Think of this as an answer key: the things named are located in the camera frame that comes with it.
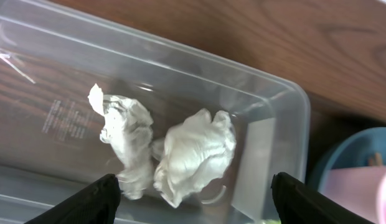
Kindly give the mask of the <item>white napkin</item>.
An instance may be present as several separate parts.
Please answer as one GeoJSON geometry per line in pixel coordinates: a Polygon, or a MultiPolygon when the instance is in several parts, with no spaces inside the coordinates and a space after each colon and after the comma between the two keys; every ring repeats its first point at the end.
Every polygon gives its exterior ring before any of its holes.
{"type": "Polygon", "coordinates": [[[226,111],[211,116],[203,108],[181,124],[168,129],[165,138],[153,142],[153,154],[161,159],[154,172],[154,188],[173,208],[230,166],[237,145],[234,127],[226,111]]]}

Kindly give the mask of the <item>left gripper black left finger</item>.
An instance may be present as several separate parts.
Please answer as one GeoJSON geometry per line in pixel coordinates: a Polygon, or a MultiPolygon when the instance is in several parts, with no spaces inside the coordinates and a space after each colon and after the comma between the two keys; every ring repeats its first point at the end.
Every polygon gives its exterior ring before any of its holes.
{"type": "Polygon", "coordinates": [[[118,179],[107,174],[26,224],[113,224],[120,200],[118,179]]]}

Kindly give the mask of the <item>white tissue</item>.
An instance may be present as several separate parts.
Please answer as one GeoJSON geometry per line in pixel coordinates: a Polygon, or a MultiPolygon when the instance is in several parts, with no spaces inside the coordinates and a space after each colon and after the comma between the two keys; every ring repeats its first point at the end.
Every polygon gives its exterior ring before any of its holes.
{"type": "Polygon", "coordinates": [[[88,101],[105,119],[100,141],[109,144],[123,164],[123,170],[116,175],[123,195],[130,200],[140,199],[154,175],[150,112],[136,99],[104,94],[97,84],[91,88],[88,101]]]}

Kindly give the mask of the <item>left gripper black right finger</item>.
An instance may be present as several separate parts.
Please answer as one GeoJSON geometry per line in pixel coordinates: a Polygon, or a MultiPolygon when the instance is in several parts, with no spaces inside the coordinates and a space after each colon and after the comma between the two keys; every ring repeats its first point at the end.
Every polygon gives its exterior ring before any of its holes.
{"type": "Polygon", "coordinates": [[[372,224],[285,172],[271,181],[281,224],[372,224]]]}

